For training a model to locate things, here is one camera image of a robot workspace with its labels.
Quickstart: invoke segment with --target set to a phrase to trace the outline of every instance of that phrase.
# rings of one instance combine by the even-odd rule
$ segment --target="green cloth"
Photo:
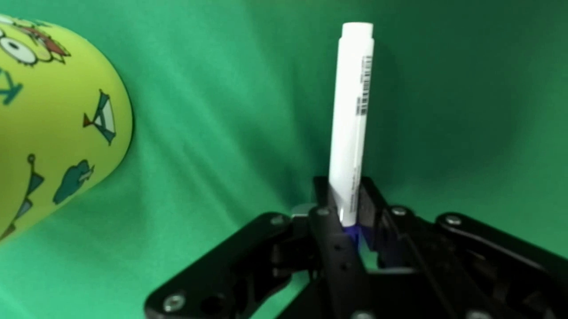
[[[366,171],[386,196],[568,254],[568,3],[0,3],[91,38],[137,120],[110,178],[0,244],[0,316],[142,316],[155,286],[251,217],[313,201],[336,40],[354,13],[382,28]]]

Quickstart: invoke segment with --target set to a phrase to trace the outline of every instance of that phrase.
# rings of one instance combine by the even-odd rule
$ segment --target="marker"
[[[357,231],[359,184],[373,65],[373,24],[345,22],[338,51],[331,187],[341,224]]]

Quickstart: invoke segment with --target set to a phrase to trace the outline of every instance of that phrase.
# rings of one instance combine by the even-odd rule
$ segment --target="yellow-green object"
[[[0,13],[0,240],[103,180],[132,125],[126,88],[91,42]]]

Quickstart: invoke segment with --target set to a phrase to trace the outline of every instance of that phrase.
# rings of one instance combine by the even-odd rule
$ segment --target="screw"
[[[492,319],[492,315],[481,309],[469,309],[465,319]]]
[[[272,276],[281,277],[286,276],[288,272],[284,269],[279,267],[272,267]]]
[[[450,223],[450,224],[462,224],[462,217],[458,217],[458,215],[448,215],[448,217],[446,217],[446,223]]]
[[[306,201],[292,207],[290,215],[308,215],[316,203]]]
[[[354,311],[352,319],[375,319],[371,311]]]
[[[318,207],[320,215],[327,215],[331,210],[327,207]]]
[[[185,306],[185,295],[183,293],[173,293],[164,301],[166,311],[178,311]]]
[[[270,223],[272,223],[272,224],[284,224],[284,217],[283,217],[283,215],[274,215],[274,217],[270,219]]]
[[[393,214],[396,214],[396,215],[407,215],[407,208],[403,208],[403,207],[393,207],[391,210],[393,210]]]

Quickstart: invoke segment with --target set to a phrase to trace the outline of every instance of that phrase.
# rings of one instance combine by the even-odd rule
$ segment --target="cartoon bird print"
[[[71,56],[48,31],[8,15],[0,15],[0,51],[25,65],[52,59],[64,63]]]

